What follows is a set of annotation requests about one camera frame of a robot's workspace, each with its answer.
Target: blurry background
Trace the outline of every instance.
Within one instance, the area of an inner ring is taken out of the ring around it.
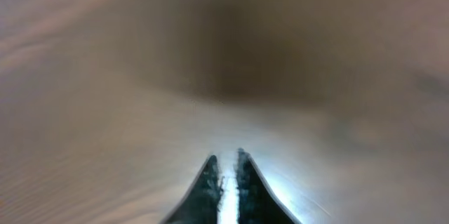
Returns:
[[[0,0],[0,223],[157,223],[238,147],[303,223],[447,223],[448,37],[447,0]]]

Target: reflective surface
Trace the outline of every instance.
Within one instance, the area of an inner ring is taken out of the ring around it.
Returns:
[[[231,223],[238,147],[303,223],[448,222],[447,0],[0,3],[0,223],[156,223],[210,152]]]

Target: wood grain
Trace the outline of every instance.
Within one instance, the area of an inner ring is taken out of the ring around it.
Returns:
[[[0,223],[157,223],[211,152],[235,223],[238,147],[303,223],[447,223],[447,0],[239,1],[232,101],[224,2],[0,0]]]

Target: brown surface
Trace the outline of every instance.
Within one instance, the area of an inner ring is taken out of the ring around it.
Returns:
[[[0,4],[0,223],[156,223],[237,147],[304,223],[448,222],[447,0]]]

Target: wooden surface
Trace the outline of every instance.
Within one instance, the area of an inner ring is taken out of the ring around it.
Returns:
[[[238,147],[303,223],[448,222],[447,0],[240,0],[232,101],[223,2],[0,0],[0,223],[157,223],[211,152],[235,223]]]

